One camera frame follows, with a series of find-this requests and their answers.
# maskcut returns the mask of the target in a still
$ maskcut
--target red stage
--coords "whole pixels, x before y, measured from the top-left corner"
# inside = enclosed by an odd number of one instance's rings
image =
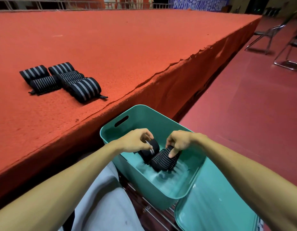
[[[133,105],[172,118],[259,19],[181,10],[0,13],[0,197]],[[94,77],[108,100],[83,105],[63,89],[28,94],[20,70],[62,62]]]

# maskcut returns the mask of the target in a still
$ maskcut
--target folding chair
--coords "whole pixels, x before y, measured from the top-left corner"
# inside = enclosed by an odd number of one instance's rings
[[[294,17],[294,15],[297,13],[297,11],[295,11],[294,13],[292,13],[290,16],[288,16],[284,22],[278,26],[275,26],[273,28],[268,29],[267,31],[263,32],[263,31],[256,31],[254,32],[254,35],[259,36],[258,38],[256,38],[251,44],[249,44],[245,50],[247,50],[250,46],[254,45],[256,42],[258,42],[260,39],[262,39],[263,37],[269,37],[269,43],[268,46],[265,50],[265,55],[268,53],[270,45],[271,45],[271,41],[273,39],[273,37],[282,29],[286,26],[286,24]]]
[[[277,62],[278,57],[284,52],[284,50],[287,48],[287,46],[290,46],[290,49],[289,49],[288,54],[286,55],[285,62],[278,63],[278,62]],[[275,64],[275,65],[277,65],[277,66],[281,66],[281,67],[287,68],[287,69],[297,70],[297,62],[293,62],[293,61],[289,61],[289,60],[288,60],[288,58],[289,58],[289,54],[290,54],[290,52],[292,51],[292,48],[293,48],[293,47],[297,48],[297,35],[294,36],[294,37],[287,43],[287,45],[282,49],[282,51],[281,51],[281,52],[278,54],[278,56],[275,58],[275,61],[274,61],[273,64]]]

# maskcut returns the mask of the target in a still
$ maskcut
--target bin handle hole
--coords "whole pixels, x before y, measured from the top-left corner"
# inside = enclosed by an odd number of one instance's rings
[[[122,124],[124,121],[126,121],[129,118],[129,116],[126,116],[119,120],[117,123],[114,124],[114,127],[118,127],[120,124]]]

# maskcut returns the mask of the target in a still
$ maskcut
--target plastic lid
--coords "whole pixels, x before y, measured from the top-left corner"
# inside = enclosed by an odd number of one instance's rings
[[[208,158],[190,193],[178,202],[175,219],[184,231],[255,231],[259,220]]]

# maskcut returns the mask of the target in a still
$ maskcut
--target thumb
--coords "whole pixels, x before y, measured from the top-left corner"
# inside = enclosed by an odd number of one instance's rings
[[[153,149],[153,147],[151,145],[149,145],[148,143],[142,143],[141,149],[142,150],[151,150],[151,149]]]
[[[174,147],[169,153],[169,158],[173,158],[174,156],[177,155],[177,153],[179,153],[179,150]]]

